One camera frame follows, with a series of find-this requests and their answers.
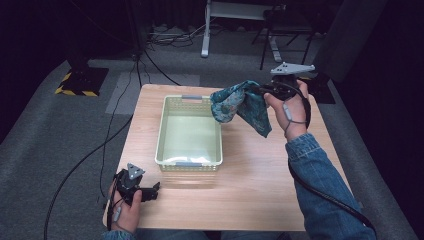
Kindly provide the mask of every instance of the denim sleeve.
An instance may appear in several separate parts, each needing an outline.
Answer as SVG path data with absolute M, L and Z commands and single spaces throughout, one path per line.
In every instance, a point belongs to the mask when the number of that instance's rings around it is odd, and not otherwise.
M 286 144 L 289 163 L 297 175 L 315 189 L 360 211 L 339 172 L 310 133 Z M 374 231 L 340 207 L 295 182 L 305 229 L 312 239 L 376 239 Z
M 136 239 L 129 232 L 109 231 L 102 234 L 102 240 L 136 240 Z

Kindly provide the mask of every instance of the hand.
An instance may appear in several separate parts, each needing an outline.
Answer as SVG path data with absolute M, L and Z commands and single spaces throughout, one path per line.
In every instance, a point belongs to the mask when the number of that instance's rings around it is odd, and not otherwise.
M 112 183 L 112 186 L 109 189 L 109 194 L 112 194 L 113 186 L 114 183 Z M 118 221 L 112 221 L 112 230 L 123 230 L 132 234 L 135 233 L 140 221 L 141 197 L 141 190 L 136 191 L 130 206 L 126 204 L 124 200 L 121 200 L 121 194 L 118 191 L 115 191 L 113 202 L 116 205 L 113 208 L 114 215 L 112 216 L 112 219 L 115 218 L 115 214 L 118 211 L 118 208 L 121 208 L 121 213 L 119 214 Z
M 298 80 L 297 84 L 299 84 L 299 89 L 303 93 L 303 96 L 308 97 L 308 86 L 306 83 Z M 264 99 L 265 102 L 274 109 L 278 124 L 286 131 L 285 136 L 288 141 L 307 132 L 306 124 L 294 122 L 290 123 L 283 110 L 283 104 L 285 103 L 289 108 L 293 121 L 304 122 L 306 120 L 306 112 L 302 98 L 299 94 L 296 94 L 293 98 L 284 102 L 269 93 L 265 93 Z

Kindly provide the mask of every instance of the black chair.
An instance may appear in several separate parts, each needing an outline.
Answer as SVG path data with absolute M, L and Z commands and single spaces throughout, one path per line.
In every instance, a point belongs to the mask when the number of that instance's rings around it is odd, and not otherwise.
M 307 8 L 318 6 L 323 2 L 321 0 L 275 0 L 272 9 L 264 11 L 264 25 L 252 41 L 252 44 L 254 44 L 259 36 L 265 36 L 260 70 L 263 68 L 265 52 L 269 44 L 269 38 L 272 36 L 292 36 L 286 43 L 286 46 L 288 46 L 299 35 L 307 35 L 306 48 L 301 64 L 305 63 L 312 37 L 316 31 L 312 27 L 312 21 L 315 16 L 305 16 L 304 12 L 306 12 Z

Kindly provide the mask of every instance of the table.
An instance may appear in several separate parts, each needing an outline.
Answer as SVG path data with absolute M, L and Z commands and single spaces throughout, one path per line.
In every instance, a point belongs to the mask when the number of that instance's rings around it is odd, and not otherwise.
M 127 163 L 143 168 L 142 187 L 161 182 L 157 200 L 142 204 L 141 228 L 304 231 L 293 178 L 287 167 L 283 131 L 274 111 L 273 130 L 260 136 L 239 116 L 222 124 L 223 163 L 216 172 L 162 172 L 155 163 L 166 95 L 209 96 L 220 89 L 144 85 L 117 172 Z M 312 96 L 309 131 L 346 181 L 334 146 Z
M 228 2 L 214 2 L 208 0 L 206 4 L 205 16 L 205 33 L 203 35 L 203 44 L 201 56 L 206 58 L 209 56 L 209 42 L 210 42 L 210 21 L 211 17 L 225 17 L 225 18 L 238 18 L 250 20 L 264 20 L 263 12 L 272 9 L 272 6 L 244 4 L 244 3 L 228 3 Z M 276 37 L 270 37 L 269 44 L 274 54 L 276 62 L 282 62 L 280 52 L 278 51 Z

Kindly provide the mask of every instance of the light green basket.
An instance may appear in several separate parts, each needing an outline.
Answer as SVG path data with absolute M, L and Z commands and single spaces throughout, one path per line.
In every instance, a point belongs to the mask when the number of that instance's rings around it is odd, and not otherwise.
M 222 163 L 221 124 L 209 96 L 168 95 L 156 148 L 162 171 L 216 171 Z

